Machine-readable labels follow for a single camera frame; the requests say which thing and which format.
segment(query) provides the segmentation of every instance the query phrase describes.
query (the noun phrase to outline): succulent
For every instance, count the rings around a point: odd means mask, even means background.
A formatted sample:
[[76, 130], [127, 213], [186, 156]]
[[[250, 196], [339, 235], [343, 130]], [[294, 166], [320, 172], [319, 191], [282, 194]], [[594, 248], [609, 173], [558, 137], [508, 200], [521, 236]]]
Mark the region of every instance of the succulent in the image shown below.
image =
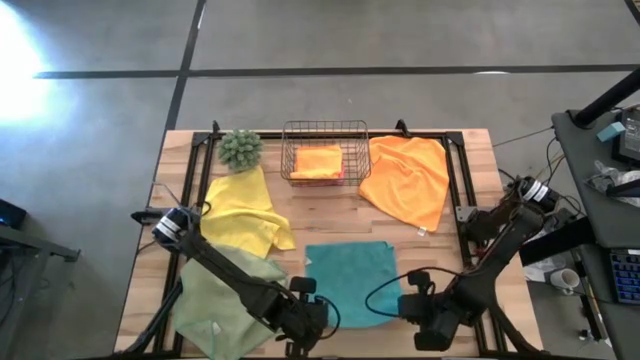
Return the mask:
[[258, 165], [260, 151], [260, 136], [249, 130], [233, 130], [222, 137], [218, 145], [218, 158], [232, 172], [238, 173]]

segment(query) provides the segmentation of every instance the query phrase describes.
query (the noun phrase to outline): gray floor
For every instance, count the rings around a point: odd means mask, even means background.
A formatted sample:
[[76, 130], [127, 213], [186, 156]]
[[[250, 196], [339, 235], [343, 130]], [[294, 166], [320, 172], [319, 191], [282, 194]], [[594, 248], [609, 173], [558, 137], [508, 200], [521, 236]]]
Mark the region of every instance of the gray floor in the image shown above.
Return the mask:
[[[179, 68], [196, 0], [0, 2], [0, 198], [27, 230], [82, 249], [52, 264], [20, 359], [113, 348], [175, 79], [30, 80], [33, 71]], [[622, 0], [209, 0], [192, 69], [633, 63], [640, 27]], [[550, 126], [625, 74], [556, 73], [189, 79], [178, 129], [277, 129], [357, 118], [386, 127], [489, 128], [494, 143]], [[513, 174], [545, 167], [546, 132], [496, 148]], [[576, 196], [563, 165], [552, 185]], [[530, 287], [545, 348], [613, 358], [576, 339], [576, 298]]]

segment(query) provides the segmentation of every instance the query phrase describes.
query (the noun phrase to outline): wooden table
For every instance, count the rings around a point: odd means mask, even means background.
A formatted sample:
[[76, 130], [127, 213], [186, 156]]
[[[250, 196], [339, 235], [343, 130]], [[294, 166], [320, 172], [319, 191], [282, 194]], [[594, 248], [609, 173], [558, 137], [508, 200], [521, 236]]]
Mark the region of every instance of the wooden table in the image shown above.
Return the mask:
[[[478, 206], [494, 206], [502, 197], [503, 191], [489, 132], [485, 129], [462, 130], [462, 132]], [[156, 172], [156, 181], [167, 184], [178, 196], [183, 188], [192, 135], [193, 131], [167, 133]], [[275, 211], [290, 220], [295, 233], [297, 249], [272, 250], [269, 255], [289, 275], [304, 275], [306, 245], [372, 240], [385, 240], [395, 247], [399, 274], [421, 266], [462, 270], [460, 247], [450, 200], [445, 204], [438, 230], [421, 237], [417, 234], [415, 227], [384, 214], [359, 197], [355, 187], [292, 188], [280, 176], [280, 149], [280, 140], [265, 140], [262, 167]], [[198, 159], [192, 199], [196, 198], [203, 157], [200, 156]], [[455, 161], [457, 156], [453, 158], [454, 167], [459, 168], [459, 163]], [[227, 168], [214, 159], [210, 181], [225, 175], [227, 175]], [[463, 194], [464, 186], [459, 171], [456, 179], [458, 179], [458, 188], [464, 202], [466, 201]], [[150, 206], [173, 207], [175, 203], [164, 188], [156, 186], [152, 191]], [[150, 228], [147, 227], [143, 230], [140, 246], [150, 241], [152, 241]], [[115, 350], [123, 350], [129, 346], [158, 309], [168, 259], [169, 253], [159, 246], [151, 246], [138, 255]], [[450, 275], [440, 272], [431, 272], [431, 275], [438, 289], [444, 289], [451, 280]], [[407, 292], [414, 291], [406, 281], [402, 281], [401, 286]], [[502, 272], [496, 288], [499, 302], [507, 316], [529, 342], [541, 349], [540, 334], [518, 257], [514, 258]], [[492, 334], [490, 322], [484, 323], [489, 349], [495, 349], [493, 338], [490, 336]], [[460, 326], [453, 345], [444, 353], [415, 350], [413, 334], [416, 330], [416, 326], [399, 319], [369, 329], [340, 329], [331, 339], [320, 341], [310, 355], [427, 357], [478, 354], [475, 335], [471, 328]], [[173, 336], [172, 328], [167, 336], [165, 344], [169, 349]], [[201, 356], [201, 352], [185, 340], [183, 355]], [[248, 356], [282, 357], [284, 342], [268, 341]]]

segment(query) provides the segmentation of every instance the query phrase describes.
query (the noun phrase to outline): black wire basket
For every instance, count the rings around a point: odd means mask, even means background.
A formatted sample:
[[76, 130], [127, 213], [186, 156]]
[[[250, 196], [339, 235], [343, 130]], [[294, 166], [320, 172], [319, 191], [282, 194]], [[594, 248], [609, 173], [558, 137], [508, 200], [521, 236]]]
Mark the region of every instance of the black wire basket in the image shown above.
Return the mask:
[[[342, 173], [339, 178], [292, 178], [298, 149], [339, 145]], [[369, 132], [362, 120], [288, 121], [282, 129], [280, 174], [291, 186], [358, 186], [371, 174]]]

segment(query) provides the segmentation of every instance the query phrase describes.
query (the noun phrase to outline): orange towel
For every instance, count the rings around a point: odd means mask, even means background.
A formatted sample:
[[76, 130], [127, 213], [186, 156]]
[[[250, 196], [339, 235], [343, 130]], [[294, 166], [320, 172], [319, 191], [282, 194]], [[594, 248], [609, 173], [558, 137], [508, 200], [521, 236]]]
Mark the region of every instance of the orange towel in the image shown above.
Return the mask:
[[435, 231], [449, 185], [442, 145], [396, 136], [373, 138], [369, 144], [373, 166], [360, 195], [398, 220]]
[[292, 179], [339, 179], [342, 174], [340, 145], [304, 146], [296, 149]]

